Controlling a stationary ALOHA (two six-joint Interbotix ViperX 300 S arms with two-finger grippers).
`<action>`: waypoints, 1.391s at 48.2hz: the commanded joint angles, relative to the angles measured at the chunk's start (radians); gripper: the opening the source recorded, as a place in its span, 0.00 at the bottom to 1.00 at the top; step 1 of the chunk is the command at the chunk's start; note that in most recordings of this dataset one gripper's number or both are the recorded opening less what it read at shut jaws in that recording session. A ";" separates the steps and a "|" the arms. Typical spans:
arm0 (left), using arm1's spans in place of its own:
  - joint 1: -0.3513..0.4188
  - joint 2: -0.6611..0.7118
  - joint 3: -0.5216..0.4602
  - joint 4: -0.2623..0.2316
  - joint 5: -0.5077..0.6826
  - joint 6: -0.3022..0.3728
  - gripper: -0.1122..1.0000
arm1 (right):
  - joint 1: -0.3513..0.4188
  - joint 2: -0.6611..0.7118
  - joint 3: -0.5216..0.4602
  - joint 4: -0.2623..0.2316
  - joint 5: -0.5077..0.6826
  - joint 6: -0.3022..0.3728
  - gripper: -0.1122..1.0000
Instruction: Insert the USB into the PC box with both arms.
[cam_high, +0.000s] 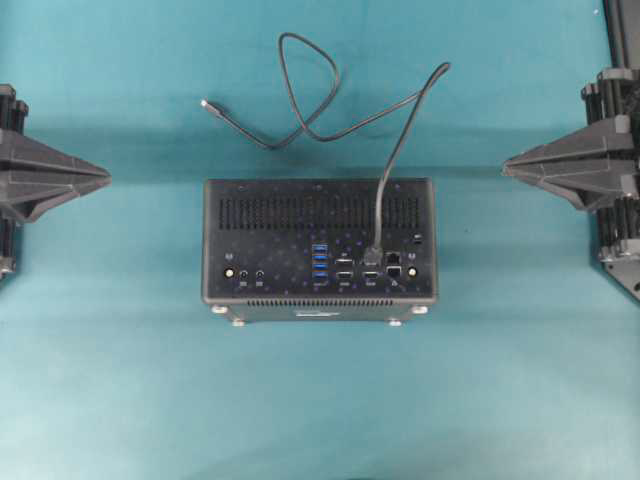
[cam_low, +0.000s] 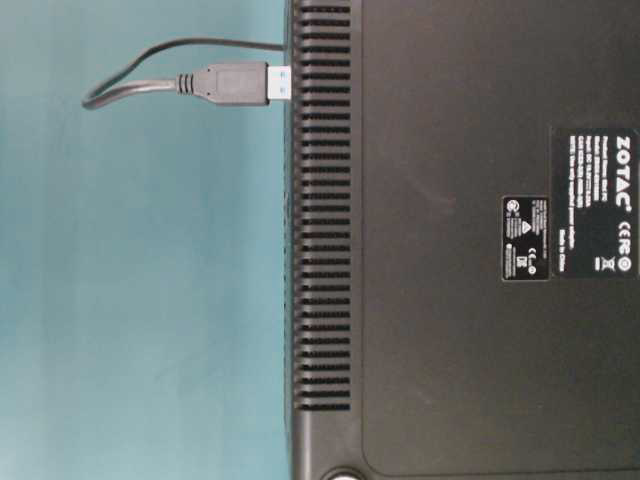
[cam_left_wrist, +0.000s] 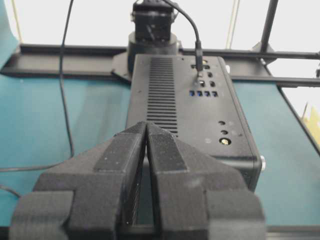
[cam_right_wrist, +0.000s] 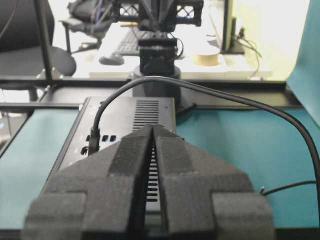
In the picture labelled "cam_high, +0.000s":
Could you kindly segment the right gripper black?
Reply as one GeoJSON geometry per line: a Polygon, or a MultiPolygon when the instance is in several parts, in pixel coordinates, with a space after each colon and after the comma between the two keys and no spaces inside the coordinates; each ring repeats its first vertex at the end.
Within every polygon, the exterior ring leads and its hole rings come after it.
{"type": "Polygon", "coordinates": [[[581,91],[586,127],[508,159],[504,176],[595,212],[599,260],[639,258],[639,71],[608,68],[581,91]],[[597,158],[602,173],[547,175],[517,167],[559,160],[597,158]]]}

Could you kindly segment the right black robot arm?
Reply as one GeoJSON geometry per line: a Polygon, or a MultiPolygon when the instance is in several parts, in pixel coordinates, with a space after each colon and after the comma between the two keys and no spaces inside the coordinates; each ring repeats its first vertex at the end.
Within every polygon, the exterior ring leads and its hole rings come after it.
{"type": "Polygon", "coordinates": [[[597,258],[639,296],[639,4],[604,4],[612,65],[581,90],[585,127],[508,159],[513,177],[596,217],[597,258]]]}

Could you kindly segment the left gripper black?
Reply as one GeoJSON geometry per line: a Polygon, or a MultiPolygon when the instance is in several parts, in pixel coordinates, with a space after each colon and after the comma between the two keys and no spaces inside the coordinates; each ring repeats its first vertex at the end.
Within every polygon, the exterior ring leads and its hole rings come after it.
{"type": "Polygon", "coordinates": [[[111,174],[79,157],[22,135],[28,105],[10,84],[1,85],[1,163],[9,170],[72,174],[86,179],[9,182],[1,187],[1,280],[15,272],[17,223],[34,223],[47,211],[111,184],[111,174]]]}

